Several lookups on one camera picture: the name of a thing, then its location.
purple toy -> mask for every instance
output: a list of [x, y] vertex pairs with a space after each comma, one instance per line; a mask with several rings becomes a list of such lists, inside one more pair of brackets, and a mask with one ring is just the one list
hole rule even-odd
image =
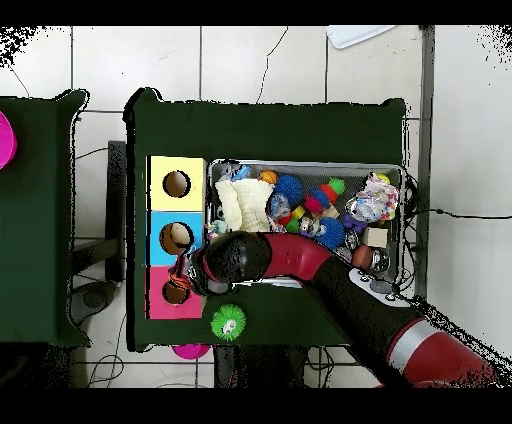
[[343, 215], [343, 226], [345, 228], [353, 228], [356, 233], [361, 233], [368, 226], [368, 224], [366, 222], [358, 221], [346, 213]]

dark green tabletop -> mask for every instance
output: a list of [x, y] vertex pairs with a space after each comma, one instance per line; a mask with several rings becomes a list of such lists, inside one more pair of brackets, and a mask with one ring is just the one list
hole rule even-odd
[[240, 287], [235, 294], [209, 298], [197, 320], [144, 317], [146, 156], [201, 157], [299, 162], [402, 164], [403, 100], [382, 105], [226, 105], [166, 103], [153, 89], [135, 93], [125, 108], [128, 129], [127, 201], [129, 341], [218, 343], [210, 330], [213, 312], [224, 303], [240, 305], [245, 344], [331, 345], [348, 343], [304, 289], [266, 285]]
[[0, 97], [18, 150], [0, 170], [0, 341], [83, 345], [66, 312], [71, 129], [85, 91], [56, 100]]

red robot arm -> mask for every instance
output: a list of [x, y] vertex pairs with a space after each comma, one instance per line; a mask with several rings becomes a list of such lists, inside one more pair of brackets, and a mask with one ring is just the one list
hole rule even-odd
[[484, 386], [495, 380], [487, 361], [430, 325], [391, 285], [352, 268], [298, 234], [232, 232], [191, 255], [193, 286], [278, 276], [300, 281], [354, 341], [364, 365], [385, 384]]

green spiky ball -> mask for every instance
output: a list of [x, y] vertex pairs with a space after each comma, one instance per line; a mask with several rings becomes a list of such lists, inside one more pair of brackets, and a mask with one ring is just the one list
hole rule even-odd
[[339, 178], [331, 178], [329, 185], [338, 195], [343, 194], [345, 191], [345, 181], [340, 180]]
[[231, 342], [235, 340], [245, 328], [245, 314], [239, 306], [222, 305], [213, 314], [211, 322], [213, 334], [222, 340]]

green toy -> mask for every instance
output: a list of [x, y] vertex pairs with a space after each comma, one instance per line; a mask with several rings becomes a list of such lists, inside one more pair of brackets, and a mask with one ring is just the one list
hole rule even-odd
[[239, 306], [222, 305], [213, 314], [211, 322], [213, 334], [222, 340], [235, 340], [245, 328], [245, 314]]

